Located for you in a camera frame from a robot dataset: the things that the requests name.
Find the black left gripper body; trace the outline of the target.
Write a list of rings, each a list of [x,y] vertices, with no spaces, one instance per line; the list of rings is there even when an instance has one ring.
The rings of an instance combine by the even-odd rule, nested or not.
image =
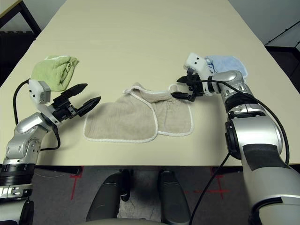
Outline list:
[[[78,114],[78,109],[71,105],[69,98],[73,95],[60,95],[53,99],[52,106],[54,111],[52,115],[59,121],[62,122],[66,119],[71,119]]]

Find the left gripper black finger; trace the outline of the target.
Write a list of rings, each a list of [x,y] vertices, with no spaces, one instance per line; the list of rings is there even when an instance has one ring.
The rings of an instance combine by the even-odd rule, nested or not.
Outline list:
[[[65,90],[64,92],[62,92],[61,97],[63,97],[63,99],[69,99],[69,98],[81,93],[87,86],[88,86],[87,83],[77,84],[77,85]]]
[[[100,96],[88,100],[82,105],[82,107],[77,109],[77,115],[79,115],[80,117],[84,116],[85,114],[90,112],[93,108],[95,108],[96,105],[100,102],[100,100],[101,100]]]

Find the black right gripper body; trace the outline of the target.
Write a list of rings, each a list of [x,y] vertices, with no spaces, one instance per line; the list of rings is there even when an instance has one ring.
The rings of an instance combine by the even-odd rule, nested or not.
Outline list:
[[[193,70],[187,70],[187,86],[192,93],[188,96],[188,100],[194,102],[196,97],[204,95],[203,85],[199,75]]]

